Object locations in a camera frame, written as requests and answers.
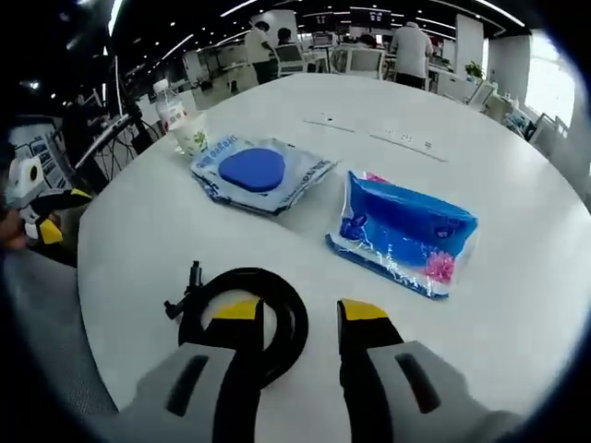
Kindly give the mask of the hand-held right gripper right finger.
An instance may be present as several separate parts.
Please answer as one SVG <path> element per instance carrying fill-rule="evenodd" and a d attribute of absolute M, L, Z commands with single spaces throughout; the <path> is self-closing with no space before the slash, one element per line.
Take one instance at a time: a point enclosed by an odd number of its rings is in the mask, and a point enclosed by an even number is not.
<path fill-rule="evenodd" d="M 340 382 L 355 442 L 474 442 L 488 414 L 464 376 L 388 315 L 365 302 L 337 303 Z"/>

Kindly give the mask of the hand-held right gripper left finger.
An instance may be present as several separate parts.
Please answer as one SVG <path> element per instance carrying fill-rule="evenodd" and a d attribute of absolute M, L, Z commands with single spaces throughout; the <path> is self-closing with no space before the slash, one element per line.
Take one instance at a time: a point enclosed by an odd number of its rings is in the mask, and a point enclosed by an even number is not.
<path fill-rule="evenodd" d="M 185 343 L 138 384 L 139 442 L 251 442 L 259 406 L 263 303 L 220 308 L 197 343 Z"/>

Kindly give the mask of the person's left hand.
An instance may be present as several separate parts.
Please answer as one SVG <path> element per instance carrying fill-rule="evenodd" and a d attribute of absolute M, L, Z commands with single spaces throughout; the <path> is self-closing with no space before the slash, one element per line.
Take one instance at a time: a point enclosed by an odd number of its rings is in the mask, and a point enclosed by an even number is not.
<path fill-rule="evenodd" d="M 2 250 L 19 250 L 28 245 L 29 239 L 17 210 L 9 210 L 1 217 L 0 241 Z"/>

